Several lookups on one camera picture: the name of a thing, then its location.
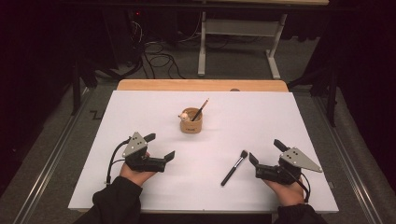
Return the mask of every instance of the wooden table edge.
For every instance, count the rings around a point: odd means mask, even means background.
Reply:
[[[253,3],[295,6],[327,6],[330,3],[329,0],[206,0],[206,2]]]
[[[283,91],[282,80],[124,79],[117,91]]]

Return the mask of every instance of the black sleeve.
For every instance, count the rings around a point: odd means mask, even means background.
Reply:
[[[274,224],[326,224],[327,222],[308,204],[278,207]]]
[[[142,188],[118,176],[107,188],[93,194],[93,207],[75,223],[131,223],[140,216],[139,196]]]

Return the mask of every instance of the dark background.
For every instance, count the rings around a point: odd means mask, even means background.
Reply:
[[[396,136],[392,96],[396,83],[396,16],[393,12],[396,3],[345,0],[331,1],[331,6],[359,7],[359,10],[332,17],[290,14],[282,38],[297,35],[304,41],[322,36],[307,72],[326,66],[329,61],[336,67],[338,86],[350,113],[378,165],[396,189],[392,172],[396,161],[392,147]],[[114,66],[114,57],[100,10],[60,8],[48,0],[6,1],[0,8],[3,193],[39,135],[43,122],[71,84],[76,54],[107,67]],[[176,30],[187,35],[195,28],[191,27],[191,23],[195,25],[191,21],[197,20],[196,16],[185,12],[171,15],[148,12],[138,19],[152,35],[172,43],[177,39]],[[233,14],[233,17],[246,15]]]

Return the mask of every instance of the floor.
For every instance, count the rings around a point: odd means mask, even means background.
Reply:
[[[146,48],[151,61],[144,59],[144,68],[128,78],[271,79],[264,59],[265,46],[270,43],[266,38],[213,37],[207,43],[205,77],[196,75],[197,41],[180,42],[176,47],[152,44]],[[282,80],[290,82],[301,76],[317,43],[318,40],[299,42],[296,38],[281,40],[276,62]],[[67,205],[101,115],[117,87],[117,81],[101,72],[97,72],[97,79],[96,88],[81,88],[82,104],[75,116],[71,116],[73,94],[69,90],[48,117],[0,199],[0,223],[71,223],[80,215],[67,209]],[[290,91],[340,209],[323,217],[329,223],[396,223],[394,192],[364,145],[342,93],[337,92],[336,127],[332,127],[325,117],[325,97],[311,97],[309,86]]]

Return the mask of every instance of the table leg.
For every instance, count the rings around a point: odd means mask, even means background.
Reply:
[[[199,51],[199,60],[198,60],[198,77],[205,76],[205,64],[206,64],[206,47],[205,47],[205,38],[206,38],[206,12],[202,12],[202,22],[201,22],[201,47]]]
[[[79,73],[78,73],[78,63],[75,62],[75,65],[73,66],[73,76],[72,76],[72,82],[73,82],[73,112],[72,115],[75,115],[77,111],[79,110],[79,106],[81,104],[81,94],[79,92],[80,88],[80,82],[79,82]]]
[[[271,74],[273,75],[273,79],[280,79],[279,71],[277,70],[276,62],[275,62],[275,52],[277,45],[279,43],[280,36],[282,35],[283,27],[285,26],[286,18],[288,17],[287,14],[283,14],[280,18],[279,24],[276,28],[276,33],[274,35],[274,44],[271,49],[266,51],[266,56],[268,63],[270,65]]]

